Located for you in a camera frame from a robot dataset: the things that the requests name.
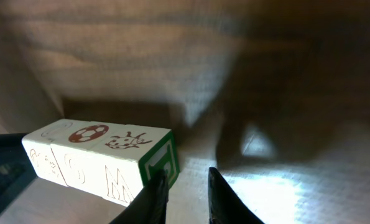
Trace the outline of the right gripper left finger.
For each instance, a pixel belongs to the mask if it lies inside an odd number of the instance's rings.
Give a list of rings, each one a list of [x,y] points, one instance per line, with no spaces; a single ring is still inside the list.
[[[161,169],[110,224],[165,224],[168,201],[168,179]]]

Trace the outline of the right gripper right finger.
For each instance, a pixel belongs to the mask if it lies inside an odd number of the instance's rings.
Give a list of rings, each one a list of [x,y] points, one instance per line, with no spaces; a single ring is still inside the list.
[[[210,224],[264,224],[247,208],[215,167],[208,171]]]

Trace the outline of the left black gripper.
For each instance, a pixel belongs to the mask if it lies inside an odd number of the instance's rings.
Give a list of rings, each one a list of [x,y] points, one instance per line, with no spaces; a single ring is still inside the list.
[[[0,214],[36,178],[21,143],[24,136],[0,134]]]

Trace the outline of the green Z white block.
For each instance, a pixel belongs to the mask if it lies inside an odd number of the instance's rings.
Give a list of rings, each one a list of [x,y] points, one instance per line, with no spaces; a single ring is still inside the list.
[[[22,138],[21,143],[38,177],[67,187],[50,145],[86,124],[88,121],[60,119]]]

